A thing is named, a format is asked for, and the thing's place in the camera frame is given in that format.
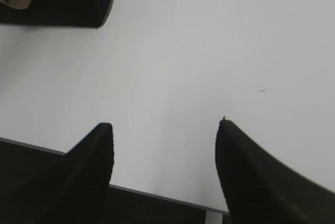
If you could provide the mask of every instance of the black object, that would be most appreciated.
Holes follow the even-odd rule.
[[[98,223],[114,164],[111,125],[64,156],[28,149],[0,142],[0,223]]]
[[[0,138],[0,199],[7,188],[20,188],[23,181],[32,180],[63,158],[61,152]],[[202,209],[109,187],[106,204],[96,224],[203,224],[205,218],[206,211]]]
[[[233,223],[334,224],[335,194],[294,172],[223,119],[216,166]]]
[[[32,0],[17,10],[0,3],[0,24],[100,27],[111,0]]]
[[[109,188],[100,224],[204,224],[206,211]]]

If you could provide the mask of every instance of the white surface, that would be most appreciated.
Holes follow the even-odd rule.
[[[206,211],[205,224],[222,224],[222,214]]]
[[[227,210],[225,115],[334,191],[334,17],[333,0],[115,0],[99,30],[1,26],[0,137],[68,151],[111,122],[112,184]]]

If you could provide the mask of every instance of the black fabric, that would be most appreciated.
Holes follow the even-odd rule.
[[[32,0],[24,10],[0,3],[0,24],[100,27],[111,0]]]
[[[225,119],[217,133],[216,165],[235,224],[335,223],[334,193],[276,160]]]
[[[4,163],[2,170],[7,170],[2,180],[13,181],[11,171],[14,177],[18,176],[15,166],[20,166],[20,162],[17,160],[21,159],[22,165],[26,160],[34,161],[27,156],[20,158],[19,152],[14,152],[12,160],[16,161],[7,168],[8,156],[0,157],[0,163]],[[40,157],[44,155],[40,151],[36,153]],[[0,194],[0,223],[96,224],[99,221],[114,164],[111,125],[99,124],[67,155],[58,158],[55,155],[45,154],[46,159],[52,157],[46,162],[49,166],[37,165],[39,174],[33,173],[33,178],[28,176],[13,186],[6,183],[6,190]]]

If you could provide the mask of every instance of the white table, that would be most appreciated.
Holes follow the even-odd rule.
[[[335,191],[333,0],[114,0],[101,29],[0,27],[0,137],[68,151],[111,122],[111,183],[226,211],[225,115]]]

